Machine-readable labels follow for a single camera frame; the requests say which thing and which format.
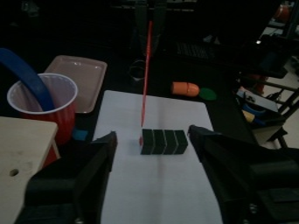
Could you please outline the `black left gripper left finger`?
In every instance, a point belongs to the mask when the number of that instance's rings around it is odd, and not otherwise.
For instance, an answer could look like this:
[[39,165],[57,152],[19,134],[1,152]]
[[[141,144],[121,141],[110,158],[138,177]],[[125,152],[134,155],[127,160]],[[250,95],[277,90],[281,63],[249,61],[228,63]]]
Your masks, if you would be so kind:
[[99,224],[115,148],[109,132],[34,174],[14,224]]

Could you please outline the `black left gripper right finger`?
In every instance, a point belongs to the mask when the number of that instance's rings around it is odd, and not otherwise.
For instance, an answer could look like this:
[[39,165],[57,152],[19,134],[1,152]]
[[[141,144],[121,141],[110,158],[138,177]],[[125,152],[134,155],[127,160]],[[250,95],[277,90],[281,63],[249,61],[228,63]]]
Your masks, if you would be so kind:
[[222,224],[299,224],[299,150],[269,150],[194,125],[188,137]]

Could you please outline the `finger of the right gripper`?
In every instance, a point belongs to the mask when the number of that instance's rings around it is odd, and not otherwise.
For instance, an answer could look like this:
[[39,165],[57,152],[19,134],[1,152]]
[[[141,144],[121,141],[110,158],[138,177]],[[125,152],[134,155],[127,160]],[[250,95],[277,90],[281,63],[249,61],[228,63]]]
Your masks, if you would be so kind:
[[164,28],[166,0],[154,0],[153,4],[153,28],[152,28],[152,52],[156,51]]
[[146,41],[146,0],[134,0],[134,23],[140,41],[140,49],[145,54]]

